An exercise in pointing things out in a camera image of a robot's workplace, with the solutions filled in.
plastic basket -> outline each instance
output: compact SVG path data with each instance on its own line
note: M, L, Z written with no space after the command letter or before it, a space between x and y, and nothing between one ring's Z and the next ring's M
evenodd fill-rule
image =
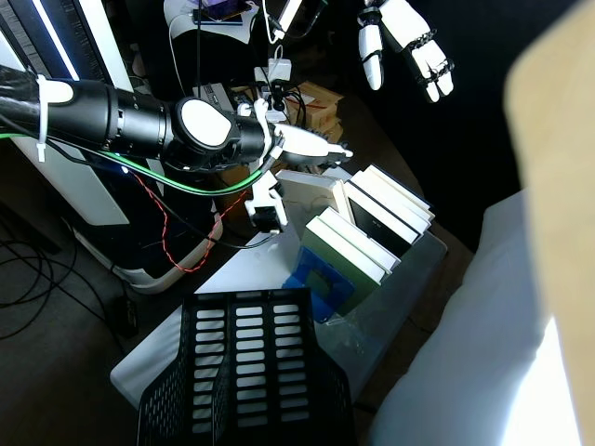
M139 445L356 444L345 373L318 347L310 292L184 299L176 359L145 389Z

book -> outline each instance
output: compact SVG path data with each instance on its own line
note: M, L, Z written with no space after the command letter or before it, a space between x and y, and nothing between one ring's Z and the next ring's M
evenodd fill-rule
M399 257L395 256L374 240L368 238L365 232L340 216L333 208L327 207L324 212L321 213L320 219L326 226L332 228L346 241L370 257L387 273L390 274L392 269L401 263Z
M423 201L421 198L419 198L417 195L415 195L412 191L410 191L408 188L406 188L399 181L397 181L396 179L387 175L385 172L380 170L375 165L368 166L368 168L365 169L365 172L367 172L371 175L374 175L377 178L381 179L382 181L386 182L391 187L393 187L398 192L400 192L405 198L407 198L415 206L417 206L420 209L423 209L425 211L425 214L429 217L429 221L432 221L434 219L435 215L430 211L430 205L427 204L425 201Z
M368 237L401 257L419 234L366 195L351 182L344 185L353 214L353 222Z
M423 234L430 227L423 209L374 174L360 171L350 181L417 233Z
M329 206L353 221L341 180L291 170L281 170L276 177L283 188L287 216L297 235L301 236L308 222Z
M304 230L302 245L323 259L353 285L353 294L339 308L347 314L376 290L385 270L315 217Z

red wire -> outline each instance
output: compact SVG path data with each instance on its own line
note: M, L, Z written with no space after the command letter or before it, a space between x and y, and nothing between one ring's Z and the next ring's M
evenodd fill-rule
M163 228L163 231L161 232L161 245L164 248L165 255L167 256L167 259L169 260L169 262L174 267L176 267L177 269L179 269L182 272L196 272L196 271L198 271L206 263L206 258L208 257L209 253L211 252L211 249L213 248L213 246L215 244L210 240L208 241L208 245L206 246L205 256L203 256L200 263L198 265L196 265L194 268L189 269L189 268L184 268L181 265L179 265L178 262L176 262L176 260L174 260L174 257L170 254L169 250L167 249L167 241L166 241L167 240L167 223L169 221L169 216L167 215L167 212L165 211L165 209L161 205L161 203L159 203L159 201L155 199L155 193L147 187L147 185L144 183L144 181L137 174L132 174L132 175L134 175L134 177L139 182L140 186L142 186L142 188L146 190L146 192L149 194L149 196L152 198L154 203L157 205L159 210L164 215L164 228ZM244 198L244 196L246 194L247 194L247 190L242 192L242 194L238 197L238 199L235 202L233 202L227 209L225 209L225 211L223 211L222 214L219 215L218 220L215 222L215 225L213 225L213 229L208 234L208 236L210 238L213 238L213 234L215 233L215 230L217 230L218 225L221 223L221 219L223 217L225 217L225 215L228 212L230 212L236 204L238 204L240 201L242 201L242 199Z

robotic arm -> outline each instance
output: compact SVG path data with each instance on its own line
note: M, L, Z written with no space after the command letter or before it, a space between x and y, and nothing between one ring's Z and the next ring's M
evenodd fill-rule
M405 0L365 0L365 4L367 8L358 17L362 27L359 48L370 87L378 90L384 82L380 35L382 24L396 42L396 49L410 55L418 72L417 81L424 87L428 100L437 102L441 96L450 94L454 88L450 71L455 65L433 40L435 31L430 29L428 23Z
M100 82L46 80L0 67L0 115L39 134L40 162L51 138L104 158L158 159L189 178L250 164L261 172L250 216L259 229L281 230L287 220L268 172L274 161L340 164L352 153L290 125L270 125L261 105L255 104L255 119L198 98L169 104Z

beige object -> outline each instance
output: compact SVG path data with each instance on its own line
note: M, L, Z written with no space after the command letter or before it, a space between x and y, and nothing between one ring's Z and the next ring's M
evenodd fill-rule
M536 277L562 342L583 444L595 444L595 3L516 63L506 110L529 196Z

